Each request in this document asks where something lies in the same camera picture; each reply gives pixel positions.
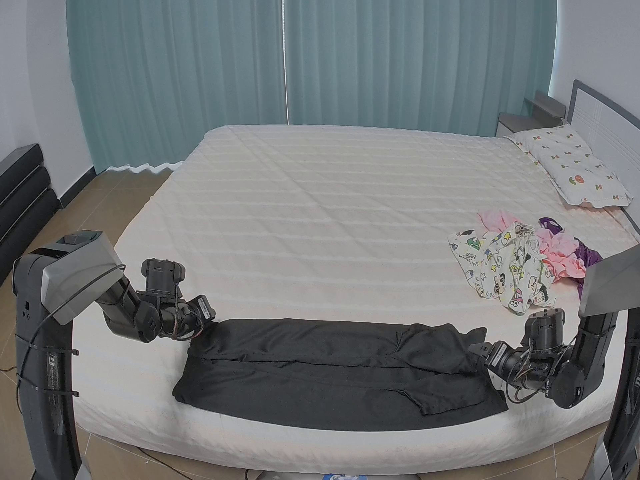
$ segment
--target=floral pillowcase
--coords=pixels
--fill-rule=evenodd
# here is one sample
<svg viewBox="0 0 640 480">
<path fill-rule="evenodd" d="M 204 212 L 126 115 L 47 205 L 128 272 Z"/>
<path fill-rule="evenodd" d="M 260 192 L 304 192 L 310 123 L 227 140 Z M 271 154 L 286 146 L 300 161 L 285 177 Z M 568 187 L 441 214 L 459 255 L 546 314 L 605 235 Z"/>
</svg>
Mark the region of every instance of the floral pillowcase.
<svg viewBox="0 0 640 480">
<path fill-rule="evenodd" d="M 569 124 L 526 130 L 508 139 L 547 172 L 567 203 L 595 208 L 631 203 L 632 197 L 616 175 Z"/>
</svg>

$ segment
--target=curtain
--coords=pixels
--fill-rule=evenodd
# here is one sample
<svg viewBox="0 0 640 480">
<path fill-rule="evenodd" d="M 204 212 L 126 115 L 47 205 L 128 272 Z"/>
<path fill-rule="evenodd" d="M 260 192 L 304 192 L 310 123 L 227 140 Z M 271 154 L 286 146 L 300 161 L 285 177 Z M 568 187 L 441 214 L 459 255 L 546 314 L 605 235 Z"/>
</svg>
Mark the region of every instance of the curtain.
<svg viewBox="0 0 640 480">
<path fill-rule="evenodd" d="M 290 122 L 492 136 L 555 38 L 556 0 L 285 0 Z"/>
<path fill-rule="evenodd" d="M 96 171 L 183 160 L 225 124 L 286 123 L 281 0 L 67 0 Z"/>
</svg>

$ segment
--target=white label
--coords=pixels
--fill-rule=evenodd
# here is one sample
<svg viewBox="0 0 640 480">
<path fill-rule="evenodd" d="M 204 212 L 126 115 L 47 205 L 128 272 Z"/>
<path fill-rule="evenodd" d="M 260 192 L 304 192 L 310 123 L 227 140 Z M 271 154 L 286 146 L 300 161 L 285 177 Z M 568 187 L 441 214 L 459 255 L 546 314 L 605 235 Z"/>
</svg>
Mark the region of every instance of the white label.
<svg viewBox="0 0 640 480">
<path fill-rule="evenodd" d="M 211 313 L 209 313 L 209 310 L 207 309 L 207 305 L 204 304 L 204 300 L 202 297 L 198 299 L 198 306 L 200 306 L 200 309 L 202 310 L 202 314 L 204 315 L 204 318 L 206 318 L 206 320 L 209 320 L 211 318 Z"/>
<path fill-rule="evenodd" d="M 502 345 L 500 345 L 500 348 L 498 349 L 498 352 L 496 353 L 495 356 L 493 356 L 493 359 L 491 361 L 491 366 L 498 366 L 498 363 L 500 362 L 500 359 L 502 359 L 502 356 L 504 356 L 504 353 L 507 351 L 507 343 L 503 343 Z"/>
</svg>

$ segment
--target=black cloth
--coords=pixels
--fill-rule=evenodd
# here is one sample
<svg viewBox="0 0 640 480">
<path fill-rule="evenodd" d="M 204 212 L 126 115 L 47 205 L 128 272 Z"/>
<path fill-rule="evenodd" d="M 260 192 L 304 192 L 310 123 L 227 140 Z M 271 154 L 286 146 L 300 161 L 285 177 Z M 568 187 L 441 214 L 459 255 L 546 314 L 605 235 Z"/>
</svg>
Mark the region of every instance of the black cloth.
<svg viewBox="0 0 640 480">
<path fill-rule="evenodd" d="M 507 410 L 467 352 L 485 328 L 296 319 L 215 323 L 191 341 L 178 402 L 239 418 L 347 431 L 436 428 Z"/>
</svg>

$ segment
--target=robotic arm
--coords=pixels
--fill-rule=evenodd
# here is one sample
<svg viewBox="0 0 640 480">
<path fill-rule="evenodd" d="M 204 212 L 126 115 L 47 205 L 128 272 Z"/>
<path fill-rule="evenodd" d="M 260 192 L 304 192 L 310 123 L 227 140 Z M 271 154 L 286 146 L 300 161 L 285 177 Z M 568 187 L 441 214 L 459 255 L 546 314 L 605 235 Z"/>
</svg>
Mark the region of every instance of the robotic arm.
<svg viewBox="0 0 640 480">
<path fill-rule="evenodd" d="M 123 274 L 109 240 L 100 231 L 67 235 L 18 260 L 17 394 L 35 466 L 34 480 L 90 480 L 77 445 L 71 386 L 73 318 L 92 302 L 117 335 L 148 343 L 156 337 L 188 340 L 215 317 L 204 295 L 185 301 L 180 263 L 146 260 L 144 291 Z"/>
<path fill-rule="evenodd" d="M 593 393 L 604 376 L 605 356 L 619 311 L 628 310 L 622 372 L 609 425 L 598 441 L 584 480 L 622 480 L 637 460 L 640 437 L 640 245 L 587 268 L 578 332 L 563 344 L 564 311 L 533 313 L 520 347 L 504 341 L 472 345 L 489 370 L 516 388 L 513 403 L 542 392 L 569 409 Z M 521 390 L 533 390 L 518 398 Z"/>
</svg>

